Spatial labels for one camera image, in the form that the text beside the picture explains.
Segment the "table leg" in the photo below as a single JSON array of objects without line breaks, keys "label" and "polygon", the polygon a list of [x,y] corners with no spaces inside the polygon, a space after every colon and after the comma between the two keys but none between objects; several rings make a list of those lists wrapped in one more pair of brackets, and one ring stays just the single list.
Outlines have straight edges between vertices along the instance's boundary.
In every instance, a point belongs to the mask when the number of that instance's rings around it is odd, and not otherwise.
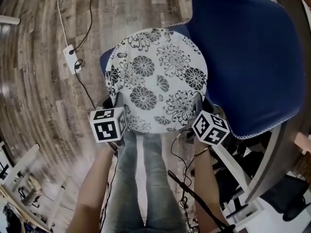
[{"label": "table leg", "polygon": [[55,219],[56,212],[59,209],[59,204],[60,204],[60,201],[63,197],[64,192],[65,192],[65,187],[61,186],[59,191],[58,191],[58,194],[57,194],[56,199],[54,201],[54,205],[51,209],[51,212],[50,212],[50,215],[49,215],[49,218],[47,221],[47,225],[48,225],[49,229],[52,227],[53,221]]},{"label": "table leg", "polygon": [[20,19],[15,17],[0,16],[0,23],[9,23],[18,25],[20,23]]},{"label": "table leg", "polygon": [[35,144],[20,160],[19,162],[12,168],[12,170],[9,172],[8,176],[3,181],[3,184],[7,187],[10,186],[10,184],[13,182],[15,176],[20,172],[22,169],[24,169],[31,161],[35,159],[35,154],[39,150],[39,145]]}]

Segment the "black cable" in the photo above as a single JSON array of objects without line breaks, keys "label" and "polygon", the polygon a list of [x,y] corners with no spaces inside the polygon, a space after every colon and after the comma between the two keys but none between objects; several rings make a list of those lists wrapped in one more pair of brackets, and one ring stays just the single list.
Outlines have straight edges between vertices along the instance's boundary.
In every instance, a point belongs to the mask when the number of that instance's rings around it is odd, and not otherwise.
[{"label": "black cable", "polygon": [[[174,146],[174,143],[175,143],[175,141],[179,138],[179,136],[181,135],[181,133],[182,132],[185,132],[185,131],[189,131],[189,132],[191,132],[192,130],[182,130],[180,133],[179,133],[179,135],[174,139],[174,141],[172,142],[172,145],[171,145],[171,154],[172,155],[174,155],[174,156],[176,156],[177,158],[179,158],[183,163],[184,163],[184,165],[185,165],[185,167],[186,167],[186,170],[185,170],[185,172],[184,172],[184,183],[186,182],[186,178],[190,181],[190,184],[188,185],[188,187],[189,186],[191,186],[191,184],[192,184],[192,181],[191,181],[191,179],[187,176],[187,164],[186,164],[186,162],[185,162],[185,160],[183,159],[183,158],[181,158],[180,156],[178,156],[177,154],[174,154],[173,153],[173,146]],[[185,191],[183,190],[183,194],[182,194],[182,196],[181,196],[181,199],[180,199],[180,201],[179,201],[179,204],[181,205],[181,208],[185,211],[185,216],[186,216],[186,219],[187,219],[187,224],[188,224],[188,226],[189,226],[189,228],[190,229],[193,229],[192,228],[192,226],[190,225],[190,223],[189,223],[189,217],[188,217],[188,212],[187,212],[187,209],[189,208],[189,206],[187,205],[187,202],[188,202],[188,198],[185,196]]]},{"label": "black cable", "polygon": [[[42,194],[42,195],[39,195],[39,196],[37,196],[37,197],[35,198],[34,203],[37,202],[38,199],[39,199],[40,197],[46,197],[46,198],[48,198],[49,200],[51,200],[52,202],[55,202],[54,200],[52,200],[52,199],[49,198],[48,196],[45,196],[45,195]],[[74,212],[74,210],[72,210],[72,209],[70,209],[70,208],[68,208],[68,207],[66,207],[66,206],[64,206],[64,205],[59,205],[59,206],[60,206],[60,207],[63,207],[63,208],[66,208],[66,209],[71,210],[71,211]]]},{"label": "black cable", "polygon": [[115,173],[113,174],[113,177],[112,177],[112,180],[111,180],[111,183],[110,183],[110,192],[109,192],[109,194],[107,194],[106,204],[104,205],[104,207],[102,209],[102,214],[104,214],[104,217],[103,217],[103,220],[100,220],[101,221],[101,226],[100,226],[99,232],[102,232],[102,229],[103,229],[103,226],[104,226],[104,222],[105,222],[105,219],[106,219],[106,211],[107,211],[108,201],[109,201],[110,195],[111,195],[112,183],[113,183],[113,180],[115,179],[116,172],[117,172],[117,166],[118,166],[119,158],[118,158],[117,155],[116,155],[116,157],[117,157],[117,163],[116,163],[116,166],[115,166]]},{"label": "black cable", "polygon": [[93,105],[93,108],[96,109],[96,107],[95,107],[95,105],[94,105],[94,103],[93,103],[93,100],[92,100],[91,96],[90,96],[89,93],[87,92],[86,87],[85,87],[84,84],[81,82],[81,80],[80,80],[80,78],[79,78],[79,75],[78,75],[78,73],[77,73],[77,71],[76,71],[77,69],[80,68],[80,66],[82,65],[82,63],[83,63],[83,60],[82,60],[82,59],[79,59],[79,60],[76,61],[76,63],[74,64],[74,73],[76,74],[76,77],[77,77],[78,81],[79,81],[80,84],[83,86],[84,90],[86,91],[86,94],[87,94],[89,100],[91,101],[91,103],[92,103],[92,105]]},{"label": "black cable", "polygon": [[[182,130],[182,131],[179,133],[179,135],[178,135],[178,136],[174,139],[174,141],[172,142],[172,145],[171,145],[171,154],[174,155],[174,156],[176,156],[177,158],[179,158],[179,159],[185,164],[185,166],[187,166],[187,164],[186,164],[186,162],[184,161],[183,158],[181,158],[181,157],[178,156],[177,154],[174,154],[174,153],[173,153],[173,145],[174,145],[175,141],[179,138],[179,136],[181,135],[181,133],[182,133],[182,132],[185,132],[185,131],[191,132],[192,130]],[[187,175],[184,177],[184,182],[186,181],[186,177],[189,179],[190,185],[191,185],[191,184],[192,184],[192,181],[191,181],[191,179],[190,179]]]},{"label": "black cable", "polygon": [[84,36],[83,40],[80,42],[80,44],[77,47],[75,47],[73,50],[70,50],[69,54],[73,54],[73,52],[75,52],[82,45],[82,43],[85,41],[86,37],[88,36],[88,33],[91,30],[91,27],[92,27],[92,24],[93,24],[92,0],[90,0],[90,2],[89,2],[89,12],[90,12],[90,15],[91,15],[91,24],[89,25],[88,31],[87,31],[86,35]]},{"label": "black cable", "polygon": [[[109,182],[107,182],[106,193],[107,193],[107,197],[108,197],[108,196],[109,196],[109,193],[110,193],[110,184],[109,184]],[[100,217],[100,220],[99,220],[99,225],[100,225],[100,227],[101,227],[101,225],[102,225],[102,219],[103,219],[104,210],[105,210],[105,208],[106,208],[106,205],[107,205],[107,204],[104,205],[104,207],[103,207],[103,209],[102,209],[102,211],[101,211],[101,217]]]},{"label": "black cable", "polygon": [[217,217],[213,215],[213,213],[210,211],[209,207],[205,204],[205,202],[195,193],[193,192],[185,183],[182,183],[175,174],[172,173],[172,171],[168,170],[168,175],[176,181],[179,186],[188,192],[194,199],[200,204],[200,206],[207,212],[207,214],[214,220],[215,224],[220,230],[231,228],[231,226],[227,226],[223,222],[221,222]]},{"label": "black cable", "polygon": [[185,216],[186,216],[186,218],[187,218],[187,224],[188,224],[189,228],[192,229],[192,232],[193,232],[193,230],[194,230],[195,227],[192,227],[192,226],[190,225],[190,223],[189,223],[189,218],[188,218],[188,213],[187,213],[187,209],[189,208],[189,206],[187,205],[188,198],[185,196],[185,193],[186,193],[186,192],[188,192],[188,193],[202,206],[202,208],[203,208],[203,209],[207,212],[207,214],[214,220],[215,224],[217,225],[217,227],[218,227],[222,232],[233,232],[233,229],[234,229],[235,225],[227,226],[226,224],[224,224],[223,222],[221,222],[218,218],[216,218],[216,217],[213,215],[213,213],[210,211],[210,209],[208,208],[208,206],[205,204],[205,202],[204,202],[195,192],[193,192],[193,191],[189,188],[190,185],[191,185],[191,183],[190,183],[189,185],[186,185],[186,184],[185,184],[186,177],[191,181],[191,179],[187,176],[187,171],[188,171],[189,167],[191,166],[191,164],[193,163],[194,159],[195,159],[197,156],[199,156],[199,155],[203,154],[204,152],[206,152],[206,151],[208,150],[208,148],[204,149],[203,151],[201,151],[201,152],[198,153],[198,154],[195,154],[195,155],[193,156],[193,159],[192,159],[191,162],[189,163],[189,165],[186,165],[186,162],[185,162],[185,160],[184,160],[183,158],[181,158],[180,156],[178,156],[178,155],[176,155],[176,154],[174,154],[174,153],[172,152],[173,144],[174,144],[175,140],[173,141],[172,146],[171,146],[171,153],[172,153],[174,156],[176,156],[176,157],[178,157],[179,159],[181,159],[181,160],[183,161],[183,163],[185,164],[186,169],[185,169],[185,172],[184,172],[184,182],[181,182],[181,181],[177,178],[177,176],[176,176],[172,171],[170,171],[170,170],[168,170],[168,175],[169,175],[172,179],[174,179],[174,180],[179,184],[179,186],[183,189],[182,198],[181,198],[181,200],[179,201],[179,203],[183,206],[183,209],[184,209],[184,211],[185,211]]}]

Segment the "person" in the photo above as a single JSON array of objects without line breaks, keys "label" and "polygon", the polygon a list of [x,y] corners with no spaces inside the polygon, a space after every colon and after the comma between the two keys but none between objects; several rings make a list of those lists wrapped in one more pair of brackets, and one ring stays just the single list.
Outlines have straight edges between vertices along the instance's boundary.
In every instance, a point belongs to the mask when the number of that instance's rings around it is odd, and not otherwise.
[{"label": "person", "polygon": [[[144,164],[146,169],[147,218],[144,225],[138,206],[138,190],[135,180],[137,168],[136,135],[124,134],[125,146],[120,148],[115,184],[108,202],[104,233],[186,233],[186,223],[181,209],[169,187],[167,171],[162,159],[161,137],[158,134],[143,136]],[[195,153],[205,144],[195,139]],[[79,191],[73,219],[67,233],[98,233],[100,215],[113,152],[105,146],[96,157]],[[211,212],[226,223],[220,209],[219,190],[213,172],[209,151],[194,160],[194,191]],[[217,229],[214,221],[196,203],[199,229],[202,233]]]}]

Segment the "blue chair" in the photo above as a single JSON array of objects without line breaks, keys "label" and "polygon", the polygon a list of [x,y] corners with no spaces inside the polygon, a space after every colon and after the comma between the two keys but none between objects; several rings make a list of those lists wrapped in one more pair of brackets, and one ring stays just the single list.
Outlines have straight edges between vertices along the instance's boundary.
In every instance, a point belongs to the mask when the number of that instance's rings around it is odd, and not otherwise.
[{"label": "blue chair", "polygon": [[[208,67],[207,94],[233,135],[248,139],[290,119],[304,101],[294,25],[271,0],[192,0],[193,17],[170,26],[190,38]],[[101,56],[103,73],[113,49]]]}]

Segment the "white cable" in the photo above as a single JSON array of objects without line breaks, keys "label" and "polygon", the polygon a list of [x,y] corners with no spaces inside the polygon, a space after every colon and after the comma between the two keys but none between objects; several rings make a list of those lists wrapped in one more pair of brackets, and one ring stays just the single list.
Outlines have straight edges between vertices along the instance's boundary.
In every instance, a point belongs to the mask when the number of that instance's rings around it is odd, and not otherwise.
[{"label": "white cable", "polygon": [[59,13],[60,22],[61,22],[62,27],[63,27],[63,32],[64,32],[64,37],[65,37],[66,45],[67,45],[67,47],[68,47],[67,36],[66,36],[66,32],[65,32],[65,28],[64,28],[64,24],[63,24],[63,20],[62,20],[62,15],[61,15],[61,13],[60,13],[60,8],[59,8],[59,0],[57,0],[57,8],[58,8],[58,13]]}]

